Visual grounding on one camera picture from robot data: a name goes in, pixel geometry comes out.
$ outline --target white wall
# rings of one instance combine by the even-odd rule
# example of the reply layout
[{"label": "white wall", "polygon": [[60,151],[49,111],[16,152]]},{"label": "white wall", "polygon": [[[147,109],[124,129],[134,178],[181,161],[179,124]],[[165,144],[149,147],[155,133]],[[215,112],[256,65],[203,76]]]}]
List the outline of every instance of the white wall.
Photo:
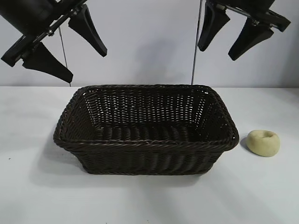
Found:
[{"label": "white wall", "polygon": [[[191,80],[199,0],[110,0],[87,2],[108,55],[102,58],[79,35],[62,26],[73,86],[90,84],[188,84]],[[284,32],[233,62],[227,53],[245,18],[231,22],[205,53],[198,53],[195,83],[210,86],[299,86],[299,1],[276,0],[272,9],[292,21]],[[21,34],[0,19],[0,54]],[[64,63],[59,35],[44,41]],[[50,75],[0,62],[0,85],[67,86]]]}]

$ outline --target dark brown wicker basket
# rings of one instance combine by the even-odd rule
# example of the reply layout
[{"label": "dark brown wicker basket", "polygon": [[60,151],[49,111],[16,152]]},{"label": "dark brown wicker basket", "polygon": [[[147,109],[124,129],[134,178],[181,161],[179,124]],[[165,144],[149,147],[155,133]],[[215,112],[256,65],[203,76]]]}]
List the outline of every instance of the dark brown wicker basket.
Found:
[{"label": "dark brown wicker basket", "polygon": [[91,174],[207,172],[239,142],[219,95],[202,85],[103,85],[79,89],[54,141]]}]

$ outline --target basket rim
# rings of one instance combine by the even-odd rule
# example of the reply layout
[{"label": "basket rim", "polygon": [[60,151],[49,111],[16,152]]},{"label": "basket rim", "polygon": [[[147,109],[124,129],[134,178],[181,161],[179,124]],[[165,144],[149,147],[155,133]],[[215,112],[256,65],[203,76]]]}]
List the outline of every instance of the basket rim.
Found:
[{"label": "basket rim", "polygon": [[[103,88],[103,89],[109,89],[111,87],[119,87],[119,88],[176,88],[176,89],[205,89],[206,91],[209,91],[209,93],[213,96],[215,102],[217,103],[217,106],[221,109],[221,113],[223,115],[223,119],[226,120],[231,132],[229,137],[221,140],[213,140],[213,141],[173,141],[173,140],[74,140],[74,139],[68,139],[65,138],[62,134],[62,127],[67,123],[68,115],[71,114],[71,112],[74,109],[74,105],[76,104],[77,100],[84,95],[86,91],[89,91],[94,88]],[[231,147],[228,147],[227,150],[221,150],[221,151],[229,151],[233,149],[238,143],[239,143],[239,134],[235,127],[235,124],[233,120],[231,119],[226,106],[222,102],[220,96],[216,91],[214,91],[211,87],[205,86],[205,85],[186,85],[186,84],[156,84],[156,85],[117,85],[117,84],[106,84],[106,85],[90,85],[86,87],[79,88],[73,95],[70,102],[67,104],[66,108],[64,109],[62,115],[60,116],[53,139],[55,143],[61,144],[79,144],[79,145],[89,145],[89,146],[119,146],[119,145],[126,145],[126,146],[144,146],[144,145],[152,145],[152,146],[159,146],[159,145],[169,145],[169,146],[185,146],[188,147],[196,147],[196,146],[207,146],[214,148],[215,146],[220,145],[227,145],[228,143],[231,143]]]}]

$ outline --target yellow dough ball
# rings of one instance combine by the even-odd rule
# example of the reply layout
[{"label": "yellow dough ball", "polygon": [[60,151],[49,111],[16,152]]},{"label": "yellow dough ball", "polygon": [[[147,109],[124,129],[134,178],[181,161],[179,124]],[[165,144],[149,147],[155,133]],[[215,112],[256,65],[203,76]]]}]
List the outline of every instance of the yellow dough ball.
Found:
[{"label": "yellow dough ball", "polygon": [[248,134],[246,145],[255,154],[271,157],[278,153],[280,140],[274,132],[254,130]]}]

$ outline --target black robotic arm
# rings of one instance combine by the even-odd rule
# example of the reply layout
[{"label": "black robotic arm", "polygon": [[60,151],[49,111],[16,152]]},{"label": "black robotic arm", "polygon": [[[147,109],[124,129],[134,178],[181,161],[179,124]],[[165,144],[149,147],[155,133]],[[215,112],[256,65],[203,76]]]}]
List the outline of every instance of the black robotic arm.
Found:
[{"label": "black robotic arm", "polygon": [[87,0],[0,0],[0,15],[23,36],[1,58],[10,66],[22,59],[27,69],[46,72],[68,83],[73,74],[41,42],[70,18],[69,27],[85,38],[102,56],[107,48],[100,39]]},{"label": "black robotic arm", "polygon": [[[68,83],[73,74],[41,42],[51,36],[70,18],[69,27],[85,38],[102,56],[107,48],[100,39],[87,5],[87,0],[0,0],[0,15],[23,36],[4,54],[2,60],[14,66],[22,59],[27,69],[46,72]],[[215,35],[230,21],[226,10],[247,16],[238,39],[229,51],[236,60],[256,44],[273,35],[271,28],[283,32],[291,23],[270,10],[275,0],[206,0],[205,20],[198,47],[205,51]]]}]

